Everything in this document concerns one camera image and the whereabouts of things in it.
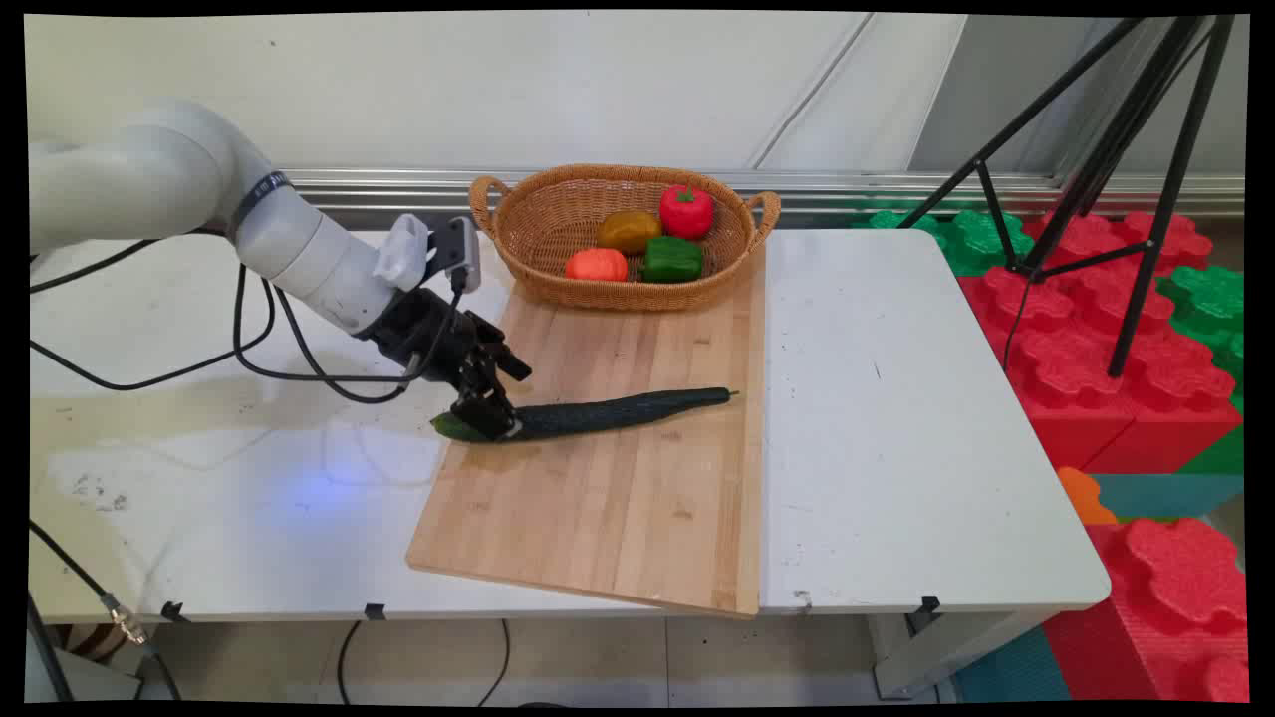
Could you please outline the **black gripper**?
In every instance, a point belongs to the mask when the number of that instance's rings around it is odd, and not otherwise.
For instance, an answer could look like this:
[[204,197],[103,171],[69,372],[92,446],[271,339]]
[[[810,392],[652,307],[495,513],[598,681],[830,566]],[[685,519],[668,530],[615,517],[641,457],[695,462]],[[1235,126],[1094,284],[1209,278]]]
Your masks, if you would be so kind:
[[450,407],[453,440],[497,443],[520,432],[499,375],[521,381],[532,367],[513,353],[499,327],[476,313],[460,313],[458,299],[445,300],[431,290],[397,292],[360,339],[374,342],[408,375],[458,390]]

